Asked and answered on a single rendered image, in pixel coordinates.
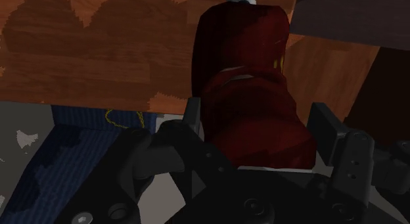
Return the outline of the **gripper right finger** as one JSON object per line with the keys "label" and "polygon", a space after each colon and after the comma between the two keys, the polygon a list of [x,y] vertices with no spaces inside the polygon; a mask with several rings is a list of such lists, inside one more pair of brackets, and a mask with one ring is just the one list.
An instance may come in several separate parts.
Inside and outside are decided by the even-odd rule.
{"label": "gripper right finger", "polygon": [[336,204],[366,207],[371,186],[394,194],[410,190],[410,141],[376,150],[366,132],[345,126],[323,102],[311,105],[307,122],[326,166],[332,166],[327,195]]}

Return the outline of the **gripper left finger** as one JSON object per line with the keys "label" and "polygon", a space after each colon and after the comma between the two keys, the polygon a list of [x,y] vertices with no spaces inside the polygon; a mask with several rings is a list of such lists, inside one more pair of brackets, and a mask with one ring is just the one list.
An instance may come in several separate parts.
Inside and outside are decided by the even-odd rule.
{"label": "gripper left finger", "polygon": [[220,185],[234,168],[200,138],[200,103],[191,97],[183,118],[164,122],[155,134],[144,128],[123,131],[54,224],[141,224],[141,195],[163,173],[176,174],[186,201],[193,198],[193,172],[207,187]]}

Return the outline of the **dark red bottle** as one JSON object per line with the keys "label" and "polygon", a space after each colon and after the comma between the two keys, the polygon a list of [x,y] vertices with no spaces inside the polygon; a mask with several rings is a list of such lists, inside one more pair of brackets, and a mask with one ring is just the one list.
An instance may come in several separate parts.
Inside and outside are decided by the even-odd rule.
{"label": "dark red bottle", "polygon": [[289,21],[279,6],[225,0],[198,22],[192,94],[205,140],[235,166],[311,169],[316,142],[283,76]]}

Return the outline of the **dark brown furniture piece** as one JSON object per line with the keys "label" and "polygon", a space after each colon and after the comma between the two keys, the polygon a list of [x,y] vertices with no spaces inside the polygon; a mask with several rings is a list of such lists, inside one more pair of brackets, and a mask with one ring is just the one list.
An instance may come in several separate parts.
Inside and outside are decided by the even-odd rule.
{"label": "dark brown furniture piece", "polygon": [[344,123],[383,146],[410,141],[410,51],[379,49]]}

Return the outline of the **blue ribbed cloth, yellow stitching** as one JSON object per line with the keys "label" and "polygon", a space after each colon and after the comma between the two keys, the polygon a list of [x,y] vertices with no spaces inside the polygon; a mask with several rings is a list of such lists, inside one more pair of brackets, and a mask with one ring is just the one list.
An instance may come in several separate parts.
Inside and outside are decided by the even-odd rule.
{"label": "blue ribbed cloth, yellow stitching", "polygon": [[54,128],[26,166],[0,224],[54,224],[124,127],[156,131],[155,113],[51,107]]}

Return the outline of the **dark grey furniture piece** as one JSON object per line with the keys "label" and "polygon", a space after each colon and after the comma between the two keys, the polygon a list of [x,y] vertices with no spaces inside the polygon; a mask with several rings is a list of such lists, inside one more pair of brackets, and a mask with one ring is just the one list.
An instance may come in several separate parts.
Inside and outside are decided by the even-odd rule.
{"label": "dark grey furniture piece", "polygon": [[410,51],[410,0],[296,0],[290,31]]}

